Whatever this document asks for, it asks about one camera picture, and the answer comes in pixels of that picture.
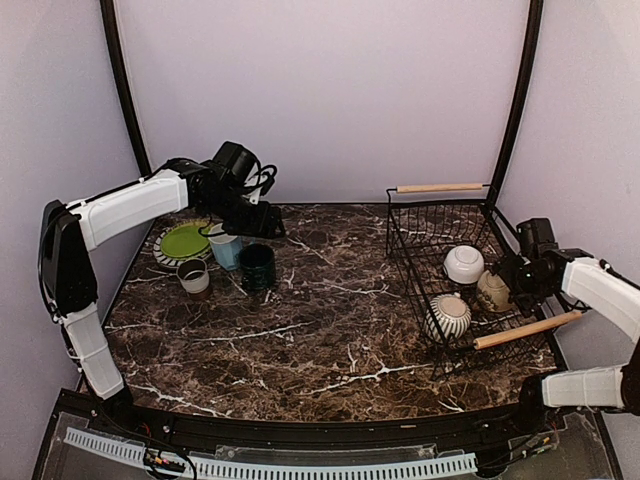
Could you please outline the light blue mug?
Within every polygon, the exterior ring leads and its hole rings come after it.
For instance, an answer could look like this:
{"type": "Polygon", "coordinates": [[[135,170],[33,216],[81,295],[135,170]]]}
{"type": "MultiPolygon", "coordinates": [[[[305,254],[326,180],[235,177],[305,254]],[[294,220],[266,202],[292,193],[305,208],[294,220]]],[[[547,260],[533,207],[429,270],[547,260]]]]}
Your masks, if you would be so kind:
{"type": "Polygon", "coordinates": [[[207,234],[216,262],[226,271],[238,270],[243,248],[241,237],[225,233],[221,224],[214,225],[207,234]]]}

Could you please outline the dark green cup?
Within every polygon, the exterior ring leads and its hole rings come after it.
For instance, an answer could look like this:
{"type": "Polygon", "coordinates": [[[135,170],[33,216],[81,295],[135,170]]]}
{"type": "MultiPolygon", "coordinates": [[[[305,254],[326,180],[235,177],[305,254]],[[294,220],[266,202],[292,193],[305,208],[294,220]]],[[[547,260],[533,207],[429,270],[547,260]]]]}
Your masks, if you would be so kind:
{"type": "Polygon", "coordinates": [[[253,243],[244,247],[238,261],[242,273],[241,285],[245,291],[267,290],[275,284],[275,253],[268,245],[253,243]]]}

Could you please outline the lime green plastic plate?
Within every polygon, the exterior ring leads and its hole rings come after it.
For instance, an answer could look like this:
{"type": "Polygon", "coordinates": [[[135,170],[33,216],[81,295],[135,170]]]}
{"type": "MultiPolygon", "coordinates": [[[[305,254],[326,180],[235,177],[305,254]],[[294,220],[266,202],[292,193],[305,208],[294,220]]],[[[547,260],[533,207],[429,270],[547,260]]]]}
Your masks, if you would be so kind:
{"type": "Polygon", "coordinates": [[[209,241],[199,233],[198,223],[184,223],[168,230],[160,241],[160,251],[169,258],[193,257],[209,247],[209,241]]]}

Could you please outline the brown ceramic cup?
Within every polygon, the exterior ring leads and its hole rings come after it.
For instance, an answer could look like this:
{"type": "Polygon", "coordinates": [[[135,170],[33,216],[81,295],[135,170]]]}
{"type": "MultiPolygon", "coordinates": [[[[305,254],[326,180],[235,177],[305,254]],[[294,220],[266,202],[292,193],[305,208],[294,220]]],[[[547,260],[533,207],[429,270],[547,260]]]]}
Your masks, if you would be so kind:
{"type": "Polygon", "coordinates": [[[204,300],[210,296],[210,275],[204,260],[190,259],[183,262],[177,269],[177,277],[190,298],[204,300]]]}

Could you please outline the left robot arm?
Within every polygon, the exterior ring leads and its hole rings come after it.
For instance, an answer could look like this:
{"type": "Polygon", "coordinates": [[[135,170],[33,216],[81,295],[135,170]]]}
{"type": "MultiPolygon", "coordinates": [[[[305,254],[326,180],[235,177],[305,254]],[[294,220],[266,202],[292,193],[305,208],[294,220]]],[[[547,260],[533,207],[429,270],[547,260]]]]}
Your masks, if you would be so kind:
{"type": "Polygon", "coordinates": [[[196,209],[221,219],[227,234],[263,239],[285,234],[279,207],[263,200],[272,175],[249,178],[254,161],[237,169],[213,160],[168,160],[155,173],[88,199],[49,202],[38,251],[40,294],[61,325],[73,360],[99,399],[103,421],[120,436],[141,427],[140,412],[119,398],[127,386],[104,335],[97,309],[97,279],[90,252],[107,240],[169,213],[196,209]]]}

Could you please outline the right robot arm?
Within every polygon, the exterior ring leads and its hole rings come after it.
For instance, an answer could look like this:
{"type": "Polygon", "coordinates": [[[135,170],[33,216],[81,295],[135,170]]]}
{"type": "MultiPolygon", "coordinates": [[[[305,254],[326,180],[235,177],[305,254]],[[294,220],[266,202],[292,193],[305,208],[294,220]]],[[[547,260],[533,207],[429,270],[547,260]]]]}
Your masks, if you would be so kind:
{"type": "Polygon", "coordinates": [[[622,365],[568,370],[531,383],[534,393],[516,405],[510,424],[521,434],[534,432],[549,408],[604,407],[639,414],[639,286],[621,276],[603,259],[580,249],[547,250],[533,260],[505,255],[492,272],[525,311],[550,296],[566,294],[622,331],[634,351],[622,365]]]}

